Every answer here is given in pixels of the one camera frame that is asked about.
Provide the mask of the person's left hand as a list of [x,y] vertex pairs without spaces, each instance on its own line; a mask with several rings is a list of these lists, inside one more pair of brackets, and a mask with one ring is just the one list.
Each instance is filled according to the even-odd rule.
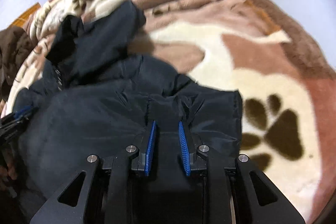
[[17,173],[11,148],[4,148],[1,150],[1,191],[7,189],[5,183],[8,182],[9,179],[16,180]]

